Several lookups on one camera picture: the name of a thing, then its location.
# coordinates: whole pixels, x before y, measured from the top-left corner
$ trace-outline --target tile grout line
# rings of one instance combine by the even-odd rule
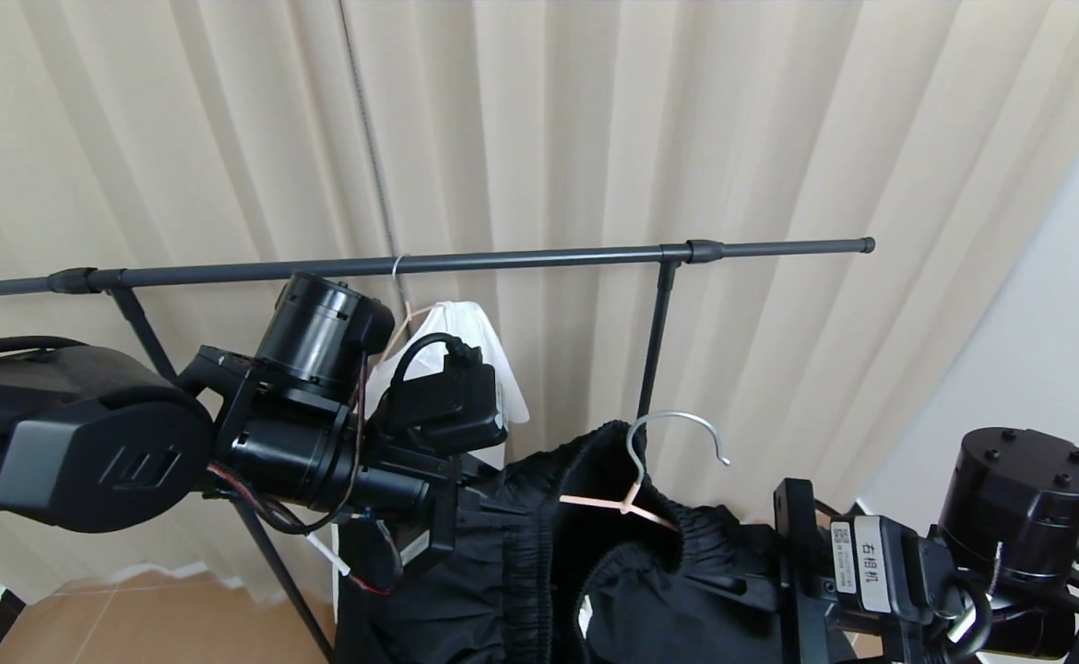
[[[80,643],[80,650],[77,650],[77,655],[72,659],[72,664],[77,664],[77,661],[80,661],[80,656],[85,652],[85,647],[88,646],[88,639],[93,638],[93,632],[97,631],[97,625],[100,624],[100,619],[105,618],[105,611],[109,609],[110,602],[113,601],[114,594],[118,594],[115,590],[114,592],[109,593],[109,597],[106,598],[105,606],[101,606],[100,613],[97,614],[96,621],[93,621],[93,626],[88,627],[88,634],[85,635],[85,640]]]

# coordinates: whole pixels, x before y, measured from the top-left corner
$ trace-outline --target tiled floor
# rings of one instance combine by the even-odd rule
[[[330,605],[308,597],[330,638]],[[209,574],[148,572],[118,585],[65,585],[29,606],[0,647],[0,664],[201,661],[319,663],[322,655],[286,601],[254,602]]]

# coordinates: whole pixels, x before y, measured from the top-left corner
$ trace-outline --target beige curtain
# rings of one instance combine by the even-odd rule
[[[0,277],[71,266],[874,235],[872,256],[680,270],[654,478],[767,516],[848,504],[985,310],[1079,147],[1079,3],[0,3]],[[653,266],[406,276],[492,316],[509,455],[631,416]],[[395,300],[388,279],[354,286]],[[142,290],[177,363],[250,352],[276,286]],[[108,298],[0,300],[0,336],[136,353]],[[328,587],[297,539],[296,575]],[[136,563],[274,580],[223,504],[114,534],[0,515],[28,600]]]

